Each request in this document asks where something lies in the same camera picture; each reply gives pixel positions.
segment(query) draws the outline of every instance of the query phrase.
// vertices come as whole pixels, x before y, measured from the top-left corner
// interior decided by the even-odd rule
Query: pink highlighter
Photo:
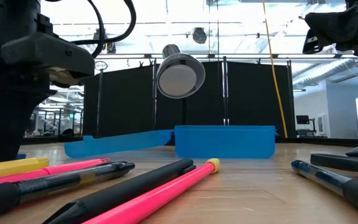
[[[22,174],[14,174],[6,177],[0,177],[0,184],[5,182],[15,182],[20,180],[29,180],[37,177],[43,177],[46,175],[59,174],[62,172],[75,171],[80,169],[85,169],[100,164],[105,164],[110,162],[110,159],[91,159],[88,161],[73,162],[70,164],[63,164],[51,167],[45,167],[39,170],[25,172]]]

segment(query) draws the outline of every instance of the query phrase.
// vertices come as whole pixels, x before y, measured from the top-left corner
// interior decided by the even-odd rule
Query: yellow marker
[[[42,169],[48,165],[49,158],[47,157],[0,162],[0,177]]]

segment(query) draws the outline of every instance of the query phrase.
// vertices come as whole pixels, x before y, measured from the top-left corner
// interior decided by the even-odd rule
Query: marker
[[[332,190],[358,208],[357,179],[350,179],[303,161],[293,161],[291,166],[297,174]]]
[[[41,169],[47,167],[48,165],[49,158],[47,157],[0,162],[0,177],[21,174],[24,172]]]
[[[16,182],[21,180],[29,180],[34,179],[38,177],[44,177],[47,175],[54,175],[59,174],[62,172],[69,172],[74,170],[80,170],[85,169],[89,167],[93,167],[99,164],[104,164],[110,162],[110,159],[91,159],[88,161],[81,161],[81,162],[73,162],[69,164],[63,164],[63,165],[57,165],[57,166],[51,166],[51,167],[45,167],[39,170],[25,172],[22,174],[14,174],[9,175],[6,177],[0,177],[0,184],[5,182]]]
[[[165,204],[219,170],[219,159],[210,159],[203,166],[132,199],[84,224],[139,223]]]
[[[0,214],[10,209],[85,184],[121,177],[135,167],[133,163],[108,163],[73,172],[0,184]]]
[[[49,217],[44,224],[83,223],[159,187],[194,168],[195,166],[193,166],[191,159],[182,159],[160,167],[72,201]]]

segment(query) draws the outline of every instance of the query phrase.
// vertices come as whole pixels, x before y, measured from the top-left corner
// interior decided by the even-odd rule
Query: yellow cable
[[[276,93],[277,93],[278,105],[280,106],[281,120],[282,120],[282,122],[283,122],[283,129],[284,129],[284,137],[285,137],[285,138],[288,138],[287,126],[285,125],[283,105],[281,104],[280,91],[278,90],[277,79],[276,79],[276,72],[275,72],[275,69],[274,69],[273,54],[272,54],[272,45],[270,44],[269,27],[268,27],[268,25],[267,25],[267,16],[266,16],[265,0],[262,0],[262,4],[264,5],[265,25],[266,25],[266,33],[267,33],[267,43],[268,43],[268,50],[269,50],[269,53],[270,53],[270,61],[271,61],[271,63],[272,63],[272,73],[273,73],[274,86],[275,86]]]

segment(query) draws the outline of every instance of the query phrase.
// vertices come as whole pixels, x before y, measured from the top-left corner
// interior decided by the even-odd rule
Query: yellow marker tip
[[[221,167],[221,163],[220,163],[219,159],[216,159],[216,158],[214,158],[214,159],[208,159],[208,160],[206,161],[206,163],[212,163],[212,164],[215,166],[215,169],[212,171],[211,174],[214,174],[214,173],[216,173],[217,171],[219,171],[219,169],[220,169],[220,167]]]

